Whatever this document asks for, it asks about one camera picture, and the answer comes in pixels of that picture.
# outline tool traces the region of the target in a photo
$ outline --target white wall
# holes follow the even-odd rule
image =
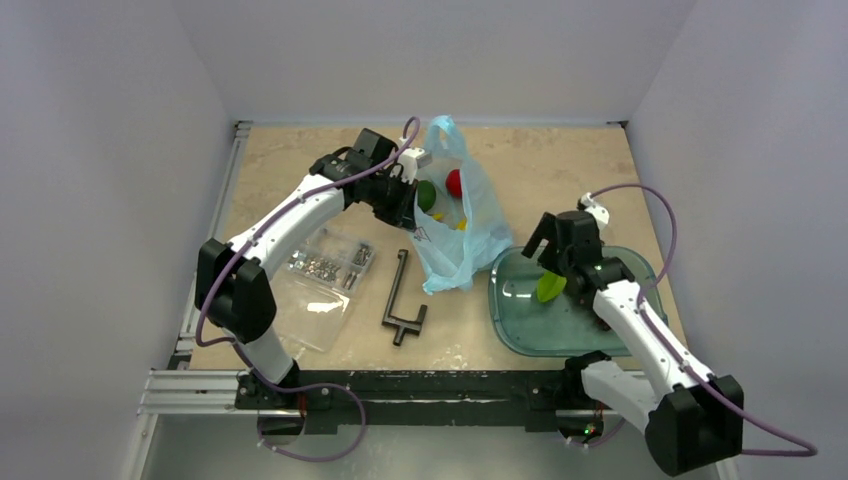
[[[228,135],[169,1],[0,2],[3,478],[117,478]]]
[[[630,118],[694,0],[174,0],[240,119]]]
[[[742,382],[748,410],[821,448],[744,459],[747,478],[848,468],[846,18],[840,0],[699,1],[628,128],[680,218],[692,349]],[[784,446],[751,426],[745,445]]]

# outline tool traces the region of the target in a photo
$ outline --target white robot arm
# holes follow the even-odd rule
[[[642,366],[643,373],[625,372],[603,352],[571,358],[565,364],[569,389],[618,411],[645,435],[648,450],[669,475],[738,455],[742,418],[709,395],[677,358],[740,408],[742,388],[732,376],[717,378],[647,302],[637,304],[641,287],[633,274],[619,258],[602,254],[600,230],[608,222],[608,211],[586,195],[578,210],[545,213],[522,251],[532,258],[547,241],[539,265],[565,277],[565,294],[591,305]]]
[[[236,255],[235,249],[249,245],[214,292],[208,318],[238,342],[249,364],[270,382],[281,386],[297,383],[297,363],[271,328],[276,303],[269,281],[298,245],[357,202],[369,204],[374,216],[383,222],[406,230],[415,228],[413,205],[417,181],[403,175],[403,166],[425,157],[420,149],[402,153],[401,163],[343,186],[335,183],[380,164],[397,148],[392,140],[363,129],[353,147],[318,159],[297,189],[253,227],[227,244],[211,239],[201,247],[194,300],[198,309],[207,300],[227,262]],[[324,191],[305,198],[307,192],[316,189]],[[257,236],[257,231],[283,208],[289,210]]]

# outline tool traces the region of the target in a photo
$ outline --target beige surface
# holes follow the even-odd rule
[[[397,138],[397,128],[374,128]],[[507,220],[521,245],[542,213],[574,207],[586,191],[613,183],[636,181],[624,131],[619,128],[463,128],[471,154],[488,172]],[[315,159],[349,145],[354,128],[254,128],[233,195],[224,239],[244,231],[282,201],[300,182]],[[419,137],[423,141],[424,132]],[[612,221],[602,236],[612,245],[630,247],[659,266],[661,257],[641,192],[630,189],[603,198]],[[353,205],[330,222],[332,227],[365,238],[377,248],[371,270],[356,291],[355,303],[333,348],[327,353],[286,340],[286,349],[305,369],[499,370],[555,369],[562,359],[529,358],[507,349],[489,316],[487,273],[475,277],[471,292],[426,295],[424,273],[407,233],[375,220],[370,207]],[[419,337],[392,345],[394,329],[380,325],[397,268],[397,251],[411,252],[394,314],[415,318],[418,306],[429,306]],[[682,328],[667,282],[660,287],[672,331]],[[207,324],[206,338],[219,331]],[[637,368],[632,358],[620,359]],[[228,346],[197,349],[191,368],[236,369],[242,364]]]

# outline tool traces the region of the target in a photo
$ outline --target plastic bag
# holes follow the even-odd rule
[[[423,148],[432,154],[433,161],[418,170],[415,178],[432,182],[437,192],[436,204],[427,213],[418,208],[416,197],[417,228],[410,234],[427,275],[424,291],[468,290],[474,272],[491,265],[512,246],[512,232],[489,177],[469,155],[451,117],[436,117],[430,122]],[[452,197],[445,188],[445,179],[453,169],[459,169],[462,200]],[[440,221],[430,216],[434,214],[439,214]],[[460,230],[463,219],[465,230]]]

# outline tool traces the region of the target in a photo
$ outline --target green fruit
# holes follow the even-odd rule
[[[565,289],[565,277],[551,272],[545,272],[536,285],[536,299],[541,303],[547,303],[555,299]]]
[[[427,180],[418,182],[418,208],[426,212],[436,204],[436,187]]]

